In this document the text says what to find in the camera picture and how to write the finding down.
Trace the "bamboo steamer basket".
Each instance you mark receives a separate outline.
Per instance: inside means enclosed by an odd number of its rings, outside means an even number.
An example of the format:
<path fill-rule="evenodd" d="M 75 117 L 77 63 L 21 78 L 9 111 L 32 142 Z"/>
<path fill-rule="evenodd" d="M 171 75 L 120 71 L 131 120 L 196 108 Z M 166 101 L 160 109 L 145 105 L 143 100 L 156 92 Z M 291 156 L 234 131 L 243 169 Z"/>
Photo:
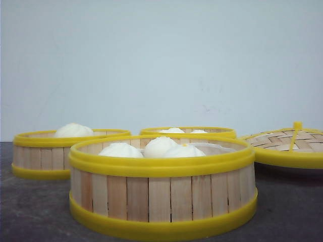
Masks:
<path fill-rule="evenodd" d="M 70 148 L 80 142 L 128 136 L 128 130 L 94 129 L 92 136 L 55 138 L 55 130 L 17 134 L 13 140 L 12 172 L 26 179 L 69 179 Z"/>
<path fill-rule="evenodd" d="M 70 211 L 84 226 L 140 241 L 182 241 L 236 229 L 255 214 L 255 153 L 244 141 L 172 134 L 179 144 L 210 143 L 236 152 L 203 157 L 99 156 L 111 143 L 139 150 L 153 135 L 104 138 L 71 147 Z"/>
<path fill-rule="evenodd" d="M 140 131 L 140 135 L 167 135 L 170 133 L 159 133 L 159 130 L 168 129 L 173 127 L 155 127 L 155 128 L 144 128 Z M 205 137 L 224 137 L 224 138 L 231 138 L 235 139 L 237 137 L 236 132 L 234 129 L 230 128 L 222 128 L 222 127 L 177 127 L 182 129 L 185 133 L 179 134 L 182 135 L 198 135 L 198 136 L 205 136 Z M 205 130 L 207 134 L 192 134 L 191 132 L 195 129 Z"/>

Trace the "woven bamboo steamer lid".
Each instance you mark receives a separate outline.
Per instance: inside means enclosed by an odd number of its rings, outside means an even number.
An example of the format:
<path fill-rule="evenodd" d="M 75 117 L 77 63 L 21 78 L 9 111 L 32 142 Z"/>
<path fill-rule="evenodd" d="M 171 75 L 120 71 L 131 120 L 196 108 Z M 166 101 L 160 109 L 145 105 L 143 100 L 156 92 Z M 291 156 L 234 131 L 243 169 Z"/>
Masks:
<path fill-rule="evenodd" d="M 293 127 L 265 131 L 240 137 L 255 151 L 259 164 L 296 168 L 322 169 L 322 130 L 304 128 L 302 122 Z"/>

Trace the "white bun rear left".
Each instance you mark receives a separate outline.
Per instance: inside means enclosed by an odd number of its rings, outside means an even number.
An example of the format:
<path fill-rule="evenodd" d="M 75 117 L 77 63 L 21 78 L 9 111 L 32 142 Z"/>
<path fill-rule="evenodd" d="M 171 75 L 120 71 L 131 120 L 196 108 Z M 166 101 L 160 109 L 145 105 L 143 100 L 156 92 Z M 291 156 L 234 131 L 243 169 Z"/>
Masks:
<path fill-rule="evenodd" d="M 158 131 L 159 133 L 171 133 L 171 134 L 182 134 L 185 133 L 182 129 L 173 127 L 168 129 L 162 129 Z"/>

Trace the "white bun front middle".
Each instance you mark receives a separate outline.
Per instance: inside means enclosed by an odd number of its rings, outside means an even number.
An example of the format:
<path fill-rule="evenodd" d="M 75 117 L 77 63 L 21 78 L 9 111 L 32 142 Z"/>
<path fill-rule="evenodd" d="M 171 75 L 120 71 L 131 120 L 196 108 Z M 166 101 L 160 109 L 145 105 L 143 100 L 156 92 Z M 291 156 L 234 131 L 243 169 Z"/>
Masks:
<path fill-rule="evenodd" d="M 157 137 L 145 146 L 143 154 L 145 158 L 161 158 L 169 149 L 177 145 L 178 143 L 169 137 Z"/>

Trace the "white bun rear right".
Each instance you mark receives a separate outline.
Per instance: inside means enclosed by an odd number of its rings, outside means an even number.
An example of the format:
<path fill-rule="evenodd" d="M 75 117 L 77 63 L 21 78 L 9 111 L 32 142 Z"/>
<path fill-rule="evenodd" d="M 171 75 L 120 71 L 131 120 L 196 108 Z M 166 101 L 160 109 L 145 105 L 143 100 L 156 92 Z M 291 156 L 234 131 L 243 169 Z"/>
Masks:
<path fill-rule="evenodd" d="M 207 134 L 207 131 L 205 130 L 199 130 L 199 129 L 195 129 L 191 132 L 192 134 Z"/>

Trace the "white bun front right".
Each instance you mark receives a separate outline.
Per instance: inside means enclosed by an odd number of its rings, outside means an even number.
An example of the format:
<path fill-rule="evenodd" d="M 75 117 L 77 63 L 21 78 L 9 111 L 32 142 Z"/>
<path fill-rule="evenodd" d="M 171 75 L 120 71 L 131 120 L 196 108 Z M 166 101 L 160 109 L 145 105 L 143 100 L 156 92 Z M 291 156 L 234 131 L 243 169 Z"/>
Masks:
<path fill-rule="evenodd" d="M 163 155 L 164 158 L 203 157 L 205 153 L 192 145 L 177 145 Z"/>

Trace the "white bun front left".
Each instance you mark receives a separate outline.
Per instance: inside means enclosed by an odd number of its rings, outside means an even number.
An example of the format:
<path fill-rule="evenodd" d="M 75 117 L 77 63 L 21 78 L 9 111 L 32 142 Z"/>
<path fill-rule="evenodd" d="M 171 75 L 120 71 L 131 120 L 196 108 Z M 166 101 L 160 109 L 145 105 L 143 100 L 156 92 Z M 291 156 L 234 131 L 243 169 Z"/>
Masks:
<path fill-rule="evenodd" d="M 102 149 L 99 156 L 125 157 L 125 158 L 143 158 L 142 153 L 135 147 L 123 143 L 111 143 L 108 147 Z"/>

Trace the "white bun in left basket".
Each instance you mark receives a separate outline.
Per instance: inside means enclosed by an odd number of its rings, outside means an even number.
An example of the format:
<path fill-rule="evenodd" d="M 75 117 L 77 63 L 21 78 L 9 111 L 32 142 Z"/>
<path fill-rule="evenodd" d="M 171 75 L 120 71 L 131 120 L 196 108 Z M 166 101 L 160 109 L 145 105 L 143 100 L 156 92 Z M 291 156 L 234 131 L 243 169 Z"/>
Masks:
<path fill-rule="evenodd" d="M 53 136 L 55 138 L 89 137 L 94 136 L 94 131 L 87 126 L 70 123 L 56 130 Z"/>

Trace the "white plate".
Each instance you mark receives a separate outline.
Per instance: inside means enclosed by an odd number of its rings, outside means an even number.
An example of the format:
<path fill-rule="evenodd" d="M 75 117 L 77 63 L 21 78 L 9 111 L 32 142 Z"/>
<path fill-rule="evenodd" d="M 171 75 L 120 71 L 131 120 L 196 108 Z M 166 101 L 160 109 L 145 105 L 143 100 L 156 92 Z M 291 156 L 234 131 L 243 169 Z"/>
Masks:
<path fill-rule="evenodd" d="M 255 163 L 257 170 L 271 174 L 271 175 L 283 175 L 289 177 L 301 177 L 310 179 L 322 179 L 322 169 L 309 169 L 309 168 L 294 168 L 285 166 L 275 166 L 262 163 Z"/>

